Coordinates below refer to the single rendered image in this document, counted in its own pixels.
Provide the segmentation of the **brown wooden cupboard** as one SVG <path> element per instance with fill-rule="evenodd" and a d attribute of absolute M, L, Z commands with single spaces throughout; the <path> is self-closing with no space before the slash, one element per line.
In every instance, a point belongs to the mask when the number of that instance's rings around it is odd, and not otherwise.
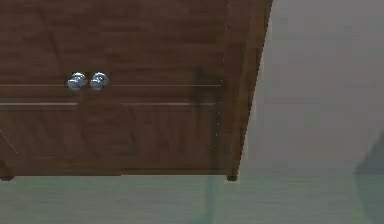
<path fill-rule="evenodd" d="M 235 180 L 275 0 L 0 0 L 0 180 Z"/>

